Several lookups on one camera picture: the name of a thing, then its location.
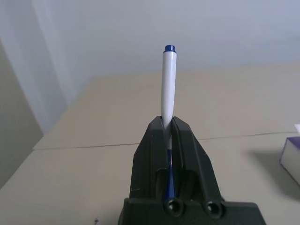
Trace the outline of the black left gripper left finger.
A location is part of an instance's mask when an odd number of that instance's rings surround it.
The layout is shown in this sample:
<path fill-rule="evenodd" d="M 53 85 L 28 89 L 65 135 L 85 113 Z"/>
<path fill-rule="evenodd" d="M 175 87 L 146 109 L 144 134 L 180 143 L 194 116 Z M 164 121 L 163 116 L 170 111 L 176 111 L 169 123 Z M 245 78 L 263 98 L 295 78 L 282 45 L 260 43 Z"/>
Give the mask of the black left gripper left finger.
<path fill-rule="evenodd" d="M 161 116 L 149 123 L 133 158 L 131 198 L 164 200 L 168 183 L 168 155 Z"/>

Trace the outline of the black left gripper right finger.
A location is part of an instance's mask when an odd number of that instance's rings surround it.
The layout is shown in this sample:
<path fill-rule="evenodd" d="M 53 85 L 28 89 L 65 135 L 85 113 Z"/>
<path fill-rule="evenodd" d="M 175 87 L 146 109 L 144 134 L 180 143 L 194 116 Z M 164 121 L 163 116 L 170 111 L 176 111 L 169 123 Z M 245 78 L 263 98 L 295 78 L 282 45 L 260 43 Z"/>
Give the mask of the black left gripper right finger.
<path fill-rule="evenodd" d="M 172 120 L 172 167 L 177 198 L 184 202 L 222 201 L 207 153 L 190 126 L 178 117 Z"/>

